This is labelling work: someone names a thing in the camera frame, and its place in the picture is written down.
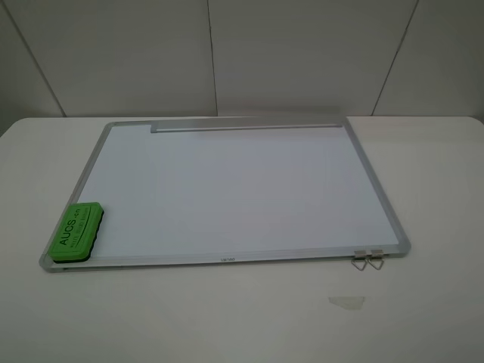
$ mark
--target wall seam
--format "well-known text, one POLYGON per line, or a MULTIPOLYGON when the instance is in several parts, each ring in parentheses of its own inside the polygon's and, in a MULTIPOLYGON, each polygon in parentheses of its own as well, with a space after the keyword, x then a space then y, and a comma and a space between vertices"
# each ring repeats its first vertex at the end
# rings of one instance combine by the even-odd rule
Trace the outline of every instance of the wall seam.
POLYGON ((210 5, 209 0, 206 0, 206 10, 209 18, 209 37, 210 37, 210 54, 212 55, 212 74, 213 74, 213 91, 215 93, 215 110, 216 116, 219 115, 219 105, 217 103, 217 84, 215 81, 215 63, 213 61, 213 41, 212 41, 212 23, 210 21, 210 5))
POLYGON ((386 73, 386 77, 385 77, 385 80, 383 81, 383 84, 382 84, 382 87, 381 87, 381 90, 380 90, 380 93, 378 94, 378 97, 377 97, 377 102, 375 102, 375 105, 373 107, 373 110, 371 111, 371 115, 373 116, 374 113, 375 113, 375 110, 377 109, 377 105, 378 105, 378 102, 380 101, 380 97, 381 95, 383 94, 383 90, 385 89, 385 86, 386 86, 386 81, 388 81, 388 78, 389 78, 389 75, 390 73, 392 72, 392 68, 393 68, 393 64, 395 63, 395 60, 396 60, 396 57, 397 55, 399 54, 400 52, 400 48, 402 47, 403 45, 403 42, 405 40, 405 37, 407 36, 407 31, 408 31, 408 28, 410 26, 410 23, 412 21, 412 19, 414 18, 414 14, 415 14, 415 11, 417 10, 417 6, 418 6, 418 3, 420 2, 420 0, 417 0, 415 2, 415 5, 414 5, 414 8, 410 14, 410 17, 408 18, 408 22, 407 22, 407 26, 405 27, 405 30, 402 34, 402 38, 400 39, 400 43, 399 43, 399 46, 397 47, 396 49, 396 52, 395 52, 395 55, 393 56, 393 59, 392 59, 392 63, 390 64, 390 67, 388 69, 388 72, 386 73))
POLYGON ((25 39, 22 32, 20 31, 20 28, 17 25, 17 23, 15 22, 14 17, 12 17, 11 12, 8 10, 7 4, 5 4, 5 2, 3 0, 0 0, 0 2, 2 3, 2 7, 4 8, 8 19, 10 19, 12 26, 14 27, 18 36, 20 37, 20 41, 22 42, 23 46, 27 50, 27 53, 29 54, 30 58, 32 59, 32 62, 34 63, 35 68, 39 71, 39 74, 42 77, 45 85, 47 86, 48 91, 50 92, 50 94, 51 94, 52 98, 54 99, 55 103, 57 104, 57 106, 59 107, 59 111, 62 113, 62 117, 67 117, 66 113, 64 112, 64 109, 61 106, 61 103, 59 102, 59 99, 57 98, 57 96, 54 93, 54 90, 51 87, 51 84, 47 80, 47 77, 45 76, 44 72, 42 72, 42 68, 40 67, 40 64, 37 61, 35 55, 33 54, 32 49, 30 49, 29 44, 27 43, 27 40, 25 39))

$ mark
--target table surface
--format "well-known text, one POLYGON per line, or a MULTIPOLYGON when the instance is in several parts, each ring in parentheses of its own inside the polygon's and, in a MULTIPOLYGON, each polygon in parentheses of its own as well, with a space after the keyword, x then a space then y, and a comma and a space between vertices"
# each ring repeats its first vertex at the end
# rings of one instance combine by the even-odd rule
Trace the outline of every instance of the table surface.
POLYGON ((412 243, 381 271, 320 261, 44 272, 39 256, 104 125, 134 119, 15 123, 0 138, 0 360, 478 361, 484 126, 349 119, 412 243))

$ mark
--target whiteboard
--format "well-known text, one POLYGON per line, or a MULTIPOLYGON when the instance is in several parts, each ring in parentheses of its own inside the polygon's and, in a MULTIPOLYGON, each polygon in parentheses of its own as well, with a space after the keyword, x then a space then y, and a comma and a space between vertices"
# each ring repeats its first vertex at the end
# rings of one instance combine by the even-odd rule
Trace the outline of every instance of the whiteboard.
POLYGON ((224 118, 200 125, 109 126, 71 202, 103 206, 98 239, 90 260, 61 268, 408 250, 346 119, 224 118))

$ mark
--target green eraser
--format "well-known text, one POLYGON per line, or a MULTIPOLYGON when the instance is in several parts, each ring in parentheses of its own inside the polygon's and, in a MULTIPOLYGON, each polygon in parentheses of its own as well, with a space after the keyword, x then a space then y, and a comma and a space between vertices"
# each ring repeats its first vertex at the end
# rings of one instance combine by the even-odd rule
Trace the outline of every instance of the green eraser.
POLYGON ((78 203, 67 208, 48 250, 56 263, 81 262, 91 257, 104 211, 99 203, 78 203))

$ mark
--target silver frame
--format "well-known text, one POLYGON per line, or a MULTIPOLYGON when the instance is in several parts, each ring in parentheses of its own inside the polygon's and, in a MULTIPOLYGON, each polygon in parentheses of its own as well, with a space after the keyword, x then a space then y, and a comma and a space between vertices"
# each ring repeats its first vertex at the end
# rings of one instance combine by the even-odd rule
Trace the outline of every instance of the silver frame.
POLYGON ((98 143, 95 145, 91 156, 74 188, 64 211, 52 233, 47 246, 45 247, 39 264, 48 272, 61 271, 85 271, 111 268, 143 268, 150 266, 164 265, 199 265, 216 263, 237 263, 237 262, 256 262, 256 261, 277 261, 277 260, 301 260, 301 259, 352 259, 355 251, 367 251, 370 255, 372 250, 382 250, 385 256, 401 257, 411 249, 410 242, 403 230, 402 225, 390 204, 388 197, 378 181, 377 175, 373 170, 362 146, 360 145, 355 132, 353 131, 348 119, 343 116, 307 116, 297 117, 298 123, 294 123, 295 117, 216 117, 204 119, 167 119, 159 121, 128 121, 108 123, 105 127, 98 143), (280 250, 270 252, 253 253, 217 253, 207 255, 180 255, 165 257, 144 257, 132 259, 98 259, 87 260, 85 262, 75 262, 70 264, 56 264, 47 254, 48 248, 54 239, 55 233, 59 228, 67 207, 76 203, 82 189, 92 171, 92 168, 101 152, 104 142, 113 127, 119 126, 139 126, 151 125, 151 132, 193 132, 193 131, 215 131, 215 130, 239 130, 239 129, 300 129, 300 128, 321 128, 321 127, 343 127, 359 156, 361 164, 370 179, 371 184, 380 200, 386 217, 399 241, 396 245, 373 245, 373 246, 353 246, 353 247, 331 247, 320 249, 300 249, 300 250, 280 250))

